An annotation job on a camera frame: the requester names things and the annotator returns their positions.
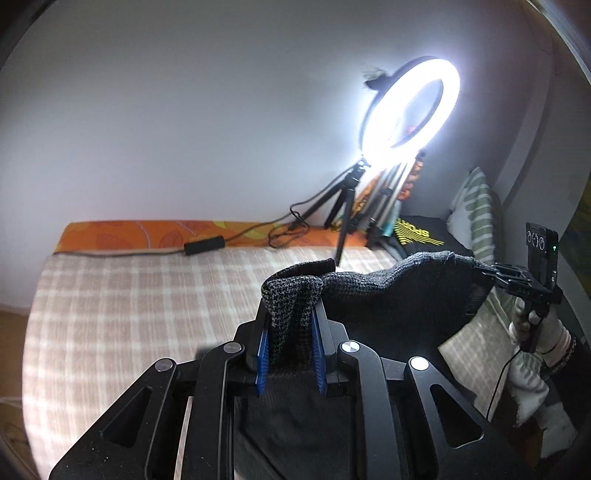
checkered bedsheet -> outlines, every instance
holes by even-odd
[[[240,323],[254,318],[268,276],[332,253],[226,248],[194,257],[50,257],[23,360],[25,426],[41,477],[154,361],[189,361],[197,348],[232,339]],[[342,267],[367,273],[393,263],[384,251],[348,248]],[[480,410],[511,354],[502,333],[496,319],[476,319],[443,346],[454,374],[478,395]]]

black knitted fabric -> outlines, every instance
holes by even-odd
[[[321,397],[311,373],[309,315],[320,298],[349,338],[393,360],[424,356],[454,381],[437,347],[490,290],[473,282],[475,266],[489,268],[452,252],[423,252],[369,274],[336,272],[324,260],[267,279],[267,387],[261,398],[241,399],[236,412],[235,463],[244,478],[348,478],[349,399]]]

pillow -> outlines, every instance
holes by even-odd
[[[472,221],[462,202],[447,219],[447,231],[468,250],[472,249]]]
[[[494,222],[491,188],[484,172],[476,167],[452,201],[453,213],[447,219],[449,232],[474,252],[477,260],[491,265],[495,261]]]

silver screw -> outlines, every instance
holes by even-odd
[[[429,368],[429,361],[422,356],[414,356],[410,359],[410,366],[422,372]]]
[[[170,370],[172,367],[173,361],[170,358],[161,358],[154,365],[154,368],[159,372],[166,372],[166,370]]]
[[[343,349],[343,352],[347,353],[359,351],[359,344],[357,342],[354,342],[353,340],[347,340],[346,342],[343,342],[340,347]]]
[[[228,342],[223,346],[223,351],[226,353],[238,353],[242,350],[242,345],[238,342]]]

striped pillow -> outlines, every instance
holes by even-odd
[[[474,257],[491,265],[495,262],[495,227],[491,188],[484,172],[476,167],[464,182],[456,197],[455,207],[463,203],[470,220],[471,250]]]

